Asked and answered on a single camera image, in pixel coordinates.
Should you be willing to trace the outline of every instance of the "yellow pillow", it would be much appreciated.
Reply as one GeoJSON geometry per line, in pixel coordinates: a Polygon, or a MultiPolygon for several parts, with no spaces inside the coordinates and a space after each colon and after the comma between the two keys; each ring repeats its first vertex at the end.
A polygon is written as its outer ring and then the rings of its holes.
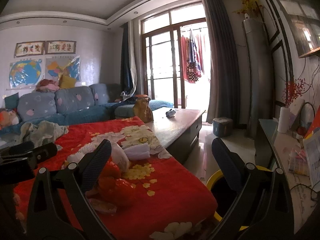
{"type": "Polygon", "coordinates": [[[62,75],[59,80],[59,87],[61,89],[74,88],[76,82],[77,82],[77,80],[75,78],[62,75]]]}

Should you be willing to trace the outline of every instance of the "towel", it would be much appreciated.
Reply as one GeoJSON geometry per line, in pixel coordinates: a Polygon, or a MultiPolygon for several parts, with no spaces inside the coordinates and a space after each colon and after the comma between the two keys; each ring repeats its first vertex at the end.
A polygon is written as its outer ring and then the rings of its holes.
{"type": "Polygon", "coordinates": [[[60,126],[57,123],[42,121],[38,125],[26,122],[21,126],[21,134],[16,141],[16,145],[32,141],[35,148],[47,143],[55,142],[60,136],[68,133],[66,126],[60,126]]]}

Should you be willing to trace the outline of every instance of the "white vase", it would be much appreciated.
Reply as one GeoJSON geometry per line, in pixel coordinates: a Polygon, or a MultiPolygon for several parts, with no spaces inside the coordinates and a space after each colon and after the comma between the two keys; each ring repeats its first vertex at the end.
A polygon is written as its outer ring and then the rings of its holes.
{"type": "Polygon", "coordinates": [[[290,123],[290,108],[286,108],[284,106],[280,109],[280,117],[279,117],[279,124],[278,124],[278,132],[286,133],[289,129],[290,123]]]}

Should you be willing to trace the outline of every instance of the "gray curtain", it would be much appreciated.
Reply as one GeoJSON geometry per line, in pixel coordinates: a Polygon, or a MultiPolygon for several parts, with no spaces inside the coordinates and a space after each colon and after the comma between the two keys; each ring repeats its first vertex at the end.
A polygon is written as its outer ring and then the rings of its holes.
{"type": "Polygon", "coordinates": [[[222,0],[202,0],[211,46],[211,85],[207,122],[216,117],[239,124],[240,78],[235,39],[222,0]]]}
{"type": "Polygon", "coordinates": [[[133,22],[123,26],[120,83],[123,100],[132,97],[137,87],[137,70],[133,52],[133,22]]]}

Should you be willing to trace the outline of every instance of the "sofa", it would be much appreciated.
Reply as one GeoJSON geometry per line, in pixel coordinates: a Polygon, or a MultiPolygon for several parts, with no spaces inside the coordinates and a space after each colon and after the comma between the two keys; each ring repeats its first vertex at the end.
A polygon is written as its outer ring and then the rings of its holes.
{"type": "MultiPolygon", "coordinates": [[[[4,127],[0,136],[7,133],[20,133],[25,122],[39,124],[46,120],[58,125],[102,122],[111,119],[111,111],[116,118],[134,116],[133,106],[125,105],[114,109],[114,100],[119,98],[118,84],[93,84],[70,89],[60,89],[55,93],[33,92],[19,98],[17,112],[22,119],[19,124],[4,127]]],[[[173,107],[166,101],[151,100],[152,111],[161,107],[173,107]]]]}

